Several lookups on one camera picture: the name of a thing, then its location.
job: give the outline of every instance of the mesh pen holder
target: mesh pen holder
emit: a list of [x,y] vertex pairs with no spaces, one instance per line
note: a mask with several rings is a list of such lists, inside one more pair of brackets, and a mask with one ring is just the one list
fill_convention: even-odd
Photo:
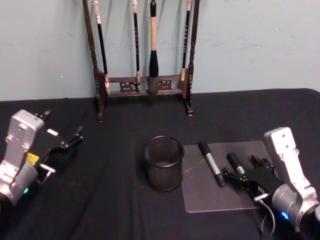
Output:
[[182,158],[184,147],[168,136],[151,139],[144,150],[147,162],[147,178],[157,191],[168,192],[177,188],[182,181]]

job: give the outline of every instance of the yellow tag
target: yellow tag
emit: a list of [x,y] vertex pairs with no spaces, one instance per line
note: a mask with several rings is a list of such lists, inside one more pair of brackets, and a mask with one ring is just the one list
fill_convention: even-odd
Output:
[[37,155],[34,155],[30,152],[28,152],[28,155],[26,156],[27,162],[29,162],[32,166],[36,164],[36,162],[39,160],[39,157]]

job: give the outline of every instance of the wire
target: wire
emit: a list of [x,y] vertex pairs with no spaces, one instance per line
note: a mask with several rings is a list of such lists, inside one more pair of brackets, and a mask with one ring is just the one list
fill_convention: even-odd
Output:
[[266,237],[270,237],[270,236],[272,236],[272,234],[274,234],[275,229],[276,229],[275,215],[274,215],[274,213],[272,212],[271,208],[270,208],[267,204],[264,203],[264,201],[262,201],[261,199],[259,199],[257,202],[260,203],[261,205],[263,205],[263,206],[269,211],[269,213],[270,213],[270,215],[271,215],[271,217],[272,217],[272,231],[271,231],[269,234],[265,234],[265,232],[264,232],[264,224],[265,224],[265,221],[266,221],[267,216],[268,216],[267,213],[265,214],[265,216],[264,216],[264,218],[263,218],[263,220],[262,220],[262,222],[261,222],[261,227],[260,227],[261,233],[262,233],[264,236],[266,236]]

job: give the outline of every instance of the wooden brush stand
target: wooden brush stand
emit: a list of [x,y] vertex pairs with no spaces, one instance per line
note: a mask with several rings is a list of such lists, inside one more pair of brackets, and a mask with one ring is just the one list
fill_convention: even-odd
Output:
[[[110,77],[110,84],[119,83],[120,91],[111,91],[110,96],[107,95],[105,88],[105,74],[98,69],[97,57],[95,53],[94,37],[92,32],[92,26],[90,21],[88,1],[82,0],[83,10],[85,16],[86,29],[89,40],[89,48],[91,50],[91,58],[93,64],[93,75],[96,86],[97,93],[97,118],[99,122],[104,120],[104,110],[107,105],[107,99],[113,97],[129,97],[129,96],[146,96],[148,95],[148,90],[141,89],[138,91],[137,88],[137,78],[134,77]],[[159,91],[158,95],[181,95],[181,99],[185,103],[185,109],[188,116],[193,116],[194,111],[192,108],[192,84],[194,77],[194,58],[195,58],[195,47],[197,40],[198,31],[198,18],[199,18],[199,4],[200,0],[194,0],[194,10],[193,10],[193,21],[192,21],[192,31],[191,31],[191,47],[190,47],[190,58],[188,68],[185,69],[185,78],[179,88],[172,88],[172,81],[181,82],[181,75],[166,75],[159,76]],[[147,82],[148,77],[141,77],[141,82]]]

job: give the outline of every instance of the marker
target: marker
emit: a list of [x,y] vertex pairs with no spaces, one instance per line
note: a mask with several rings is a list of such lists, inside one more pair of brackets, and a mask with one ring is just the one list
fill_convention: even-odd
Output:
[[243,175],[245,174],[245,170],[244,167],[241,165],[238,156],[236,155],[235,152],[230,152],[228,153],[228,155],[226,156],[226,158],[228,159],[230,165],[232,166],[232,168],[239,174],[239,175]]
[[220,188],[224,188],[226,186],[224,177],[222,176],[214,157],[212,156],[211,150],[208,147],[208,144],[204,141],[199,142],[198,144],[199,149],[202,153],[202,155],[205,157],[206,162],[209,164],[209,167],[213,173],[213,176],[216,180],[216,182],[218,183]]

